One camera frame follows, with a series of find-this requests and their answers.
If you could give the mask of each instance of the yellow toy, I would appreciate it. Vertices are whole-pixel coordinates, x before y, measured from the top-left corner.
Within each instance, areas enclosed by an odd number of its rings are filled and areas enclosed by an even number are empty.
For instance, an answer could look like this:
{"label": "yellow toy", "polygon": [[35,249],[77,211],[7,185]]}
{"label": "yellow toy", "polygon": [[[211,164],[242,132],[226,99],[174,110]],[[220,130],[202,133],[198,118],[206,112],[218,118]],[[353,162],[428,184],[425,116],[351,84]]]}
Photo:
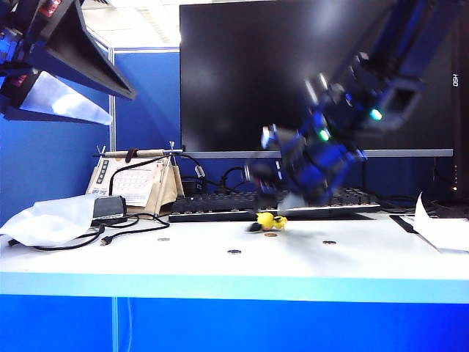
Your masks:
{"label": "yellow toy", "polygon": [[281,230],[285,227],[287,222],[287,218],[284,216],[274,216],[272,213],[257,213],[257,222],[254,222],[251,227],[250,231],[269,231],[274,227],[278,230]]}

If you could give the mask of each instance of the calendar page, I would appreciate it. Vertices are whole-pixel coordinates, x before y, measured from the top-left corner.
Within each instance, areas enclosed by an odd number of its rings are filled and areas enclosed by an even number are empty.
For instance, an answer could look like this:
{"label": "calendar page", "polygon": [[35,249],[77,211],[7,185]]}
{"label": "calendar page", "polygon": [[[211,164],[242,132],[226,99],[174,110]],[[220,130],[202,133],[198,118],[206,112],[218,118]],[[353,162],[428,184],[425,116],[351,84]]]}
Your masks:
{"label": "calendar page", "polygon": [[[122,167],[142,161],[145,159],[133,159],[130,163],[125,163],[123,158],[101,158],[86,192],[107,196],[112,175]],[[112,194],[124,197],[127,205],[145,207],[154,183],[162,182],[163,169],[167,162],[166,159],[161,159],[117,173],[114,176]]]}

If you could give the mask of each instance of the ceiling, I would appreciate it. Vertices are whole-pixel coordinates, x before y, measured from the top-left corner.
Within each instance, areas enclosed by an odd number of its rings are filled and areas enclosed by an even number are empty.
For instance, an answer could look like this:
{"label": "ceiling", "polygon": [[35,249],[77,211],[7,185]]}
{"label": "ceiling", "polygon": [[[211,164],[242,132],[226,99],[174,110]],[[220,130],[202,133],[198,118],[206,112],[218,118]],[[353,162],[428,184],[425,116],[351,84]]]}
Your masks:
{"label": "ceiling", "polygon": [[219,0],[85,0],[89,31],[113,48],[177,47],[179,5]]}

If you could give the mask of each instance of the paper sheet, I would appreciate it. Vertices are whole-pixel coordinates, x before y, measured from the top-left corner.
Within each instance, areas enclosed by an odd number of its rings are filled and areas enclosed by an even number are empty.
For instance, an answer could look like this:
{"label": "paper sheet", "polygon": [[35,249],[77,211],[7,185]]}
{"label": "paper sheet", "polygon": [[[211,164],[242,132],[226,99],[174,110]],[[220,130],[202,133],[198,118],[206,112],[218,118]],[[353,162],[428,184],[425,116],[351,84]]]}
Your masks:
{"label": "paper sheet", "polygon": [[438,249],[469,251],[469,221],[430,218],[421,201],[416,205],[413,229]]}
{"label": "paper sheet", "polygon": [[[101,196],[108,195],[109,180],[113,173],[121,167],[136,164],[141,159],[131,161],[125,164],[123,159],[103,158],[99,165],[99,170],[92,186],[87,193],[99,194]],[[135,169],[129,169],[119,172],[114,177],[113,195],[120,195],[125,198],[127,205],[136,207],[145,207],[148,203],[150,192],[154,182],[160,182],[160,176],[163,176],[163,164],[156,161],[151,164],[137,166]]]}

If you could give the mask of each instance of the yellow object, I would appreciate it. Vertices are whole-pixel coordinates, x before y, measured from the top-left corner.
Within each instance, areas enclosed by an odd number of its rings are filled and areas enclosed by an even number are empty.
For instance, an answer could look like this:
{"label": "yellow object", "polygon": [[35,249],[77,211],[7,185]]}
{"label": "yellow object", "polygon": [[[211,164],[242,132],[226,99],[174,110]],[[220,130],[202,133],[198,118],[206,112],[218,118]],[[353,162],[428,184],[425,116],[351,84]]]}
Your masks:
{"label": "yellow object", "polygon": [[287,218],[285,216],[276,216],[273,218],[274,222],[274,227],[281,230],[285,227],[285,224],[287,223]]}
{"label": "yellow object", "polygon": [[261,224],[264,231],[271,230],[273,227],[281,230],[285,227],[287,218],[284,216],[274,216],[271,213],[257,213],[257,223]]}

